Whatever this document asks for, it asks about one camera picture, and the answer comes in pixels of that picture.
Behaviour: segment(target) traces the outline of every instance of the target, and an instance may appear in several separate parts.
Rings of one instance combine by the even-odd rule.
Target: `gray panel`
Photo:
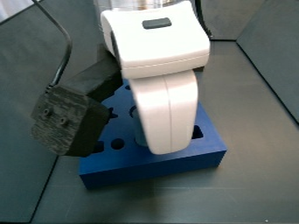
[[[299,2],[269,0],[238,43],[299,122]]]
[[[238,39],[265,0],[202,0],[202,13],[214,39]]]
[[[69,77],[97,62],[101,36],[94,3],[43,4],[74,37]],[[35,7],[0,25],[0,221],[31,220],[51,174],[57,157],[31,137],[30,114],[63,52],[63,36]]]
[[[229,146],[219,168],[87,191],[61,157],[34,222],[299,222],[299,129],[237,43],[211,43],[198,76]]]

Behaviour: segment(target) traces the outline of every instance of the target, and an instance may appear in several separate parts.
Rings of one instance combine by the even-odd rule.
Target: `white plastic casing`
[[[173,25],[147,30],[143,21],[158,18],[170,18]],[[173,74],[207,64],[210,39],[190,1],[151,10],[106,10],[101,20],[107,48],[114,54],[111,32],[115,34],[125,78]]]
[[[129,81],[153,153],[165,154],[185,149],[193,138],[198,108],[194,71]]]
[[[145,28],[145,21],[161,18],[169,18],[171,25]],[[119,59],[134,92],[149,148],[154,154],[179,151],[193,139],[198,108],[193,69],[206,66],[211,46],[193,4],[183,1],[151,10],[106,10],[101,21],[107,48]]]

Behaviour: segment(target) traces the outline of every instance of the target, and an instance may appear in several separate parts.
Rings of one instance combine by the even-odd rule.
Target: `blue foam block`
[[[118,117],[110,120],[99,139],[105,150],[79,161],[79,175],[89,189],[219,166],[227,147],[201,104],[195,125],[201,127],[203,137],[193,139],[185,150],[166,155],[155,155],[137,144],[130,116],[135,102],[127,84],[103,104],[114,108]],[[126,144],[115,150],[111,143],[119,138]]]

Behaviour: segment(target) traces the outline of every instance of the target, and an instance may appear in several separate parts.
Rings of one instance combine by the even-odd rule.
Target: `round hole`
[[[47,108],[45,111],[43,111],[43,115],[45,116],[50,116],[53,114],[51,110]]]
[[[69,118],[63,117],[63,118],[61,119],[61,125],[67,125],[69,122],[70,122]]]
[[[134,106],[130,110],[129,110],[129,114],[131,117],[134,117],[134,111],[137,110],[137,106]]]
[[[103,141],[98,141],[97,145],[95,145],[95,150],[93,153],[98,153],[105,151],[106,147],[105,147],[105,142]]]
[[[125,148],[126,146],[126,141],[122,138],[117,138],[113,142],[111,142],[111,147],[114,150],[119,151]]]

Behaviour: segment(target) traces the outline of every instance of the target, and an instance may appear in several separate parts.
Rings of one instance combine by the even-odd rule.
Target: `black cable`
[[[71,59],[73,41],[71,41],[71,35],[69,34],[67,30],[63,28],[61,23],[55,20],[55,18],[53,17],[51,13],[43,8],[43,6],[41,5],[41,3],[37,0],[33,0],[33,2],[41,8],[42,12],[47,16],[47,18],[53,21],[53,23],[57,25],[57,27],[61,29],[61,32],[63,33],[65,38],[67,40],[67,47],[66,47],[65,57],[62,59],[62,62],[61,62],[57,74],[55,74],[54,79],[53,79],[53,82],[51,82],[51,84],[47,87],[47,91],[49,91],[61,82],[63,71],[65,71],[66,66],[69,65],[69,62],[70,62],[70,59]]]
[[[205,23],[203,14],[202,14],[202,0],[195,0],[195,9],[198,12],[198,19],[201,21],[201,26],[202,26],[203,30],[206,31],[209,37],[211,38],[213,37],[211,30]]]

